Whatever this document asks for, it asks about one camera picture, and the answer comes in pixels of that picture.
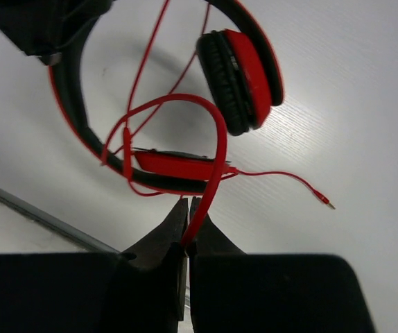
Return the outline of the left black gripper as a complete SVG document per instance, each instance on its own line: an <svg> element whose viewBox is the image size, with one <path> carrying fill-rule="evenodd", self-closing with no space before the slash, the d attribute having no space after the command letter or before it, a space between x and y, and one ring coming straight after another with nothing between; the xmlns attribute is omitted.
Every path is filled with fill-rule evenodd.
<svg viewBox="0 0 398 333"><path fill-rule="evenodd" d="M26 56L44 65L107 13L113 0L0 1L0 31Z"/></svg>

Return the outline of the red black headphones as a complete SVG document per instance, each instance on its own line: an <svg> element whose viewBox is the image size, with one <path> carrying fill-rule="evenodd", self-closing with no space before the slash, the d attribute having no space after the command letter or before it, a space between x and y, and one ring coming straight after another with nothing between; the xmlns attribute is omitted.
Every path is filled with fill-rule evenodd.
<svg viewBox="0 0 398 333"><path fill-rule="evenodd" d="M122 144L110 150L90 128L80 86L80 61L90 27L62 49L60 61L49 67L49 80L55 100L74 135L100 160L122 177L136 194L144 197L162 194L201 196L201 201L182 235L188 247L201 229L221 181L239 176L242 170L226 159L227 138L262 127L271 108L282 104L284 88L275 52L258 22L238 1L209 1L234 23L234 29L202 32L196 42L193 60L205 75L211 100L175 89L137 108L128 106L108 137L122 131ZM143 111L154 115L163 104L184 101L206 109L216 124L217 147L214 158L185 153L134 148L135 132L131 117Z"/></svg>

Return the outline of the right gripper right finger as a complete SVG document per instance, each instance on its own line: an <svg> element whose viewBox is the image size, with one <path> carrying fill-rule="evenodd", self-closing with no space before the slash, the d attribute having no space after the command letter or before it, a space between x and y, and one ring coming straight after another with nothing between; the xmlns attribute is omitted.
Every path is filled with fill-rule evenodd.
<svg viewBox="0 0 398 333"><path fill-rule="evenodd" d="M247 254L205 218L189 248L195 332L375 332L358 278L330 254Z"/></svg>

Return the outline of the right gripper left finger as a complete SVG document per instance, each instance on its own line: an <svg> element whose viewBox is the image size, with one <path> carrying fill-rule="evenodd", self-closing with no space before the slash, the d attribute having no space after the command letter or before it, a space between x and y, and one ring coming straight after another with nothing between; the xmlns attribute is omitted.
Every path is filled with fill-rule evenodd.
<svg viewBox="0 0 398 333"><path fill-rule="evenodd" d="M188 213L180 199L122 253L0 254L0 332L176 332Z"/></svg>

